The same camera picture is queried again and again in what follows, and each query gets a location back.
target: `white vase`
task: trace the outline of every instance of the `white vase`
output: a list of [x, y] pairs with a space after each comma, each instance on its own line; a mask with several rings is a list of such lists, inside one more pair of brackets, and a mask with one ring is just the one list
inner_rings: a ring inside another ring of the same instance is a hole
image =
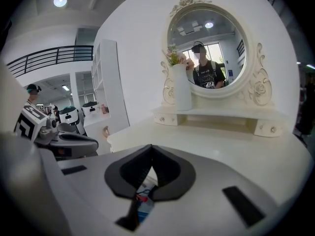
[[190, 82], [186, 75], [186, 65], [177, 64], [172, 67], [174, 74], [174, 98], [176, 109], [185, 111], [191, 109]]

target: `round mirror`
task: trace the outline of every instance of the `round mirror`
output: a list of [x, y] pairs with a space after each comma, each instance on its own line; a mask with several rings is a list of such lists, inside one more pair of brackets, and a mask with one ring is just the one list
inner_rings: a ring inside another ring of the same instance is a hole
[[168, 45], [175, 45], [191, 59], [187, 68], [190, 82], [206, 89], [226, 87], [242, 71], [246, 47], [234, 24], [214, 9], [203, 7], [185, 11], [174, 18]]

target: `white cabinet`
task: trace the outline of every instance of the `white cabinet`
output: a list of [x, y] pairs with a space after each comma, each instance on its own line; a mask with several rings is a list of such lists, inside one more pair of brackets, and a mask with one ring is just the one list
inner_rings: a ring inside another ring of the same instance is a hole
[[103, 136], [103, 128], [108, 127], [109, 134], [129, 127], [124, 95], [119, 76], [117, 43], [103, 39], [94, 53], [92, 66], [92, 81], [96, 101], [104, 104], [109, 113], [98, 111], [87, 116], [84, 128], [87, 135], [98, 141], [98, 154], [110, 153], [110, 145]]

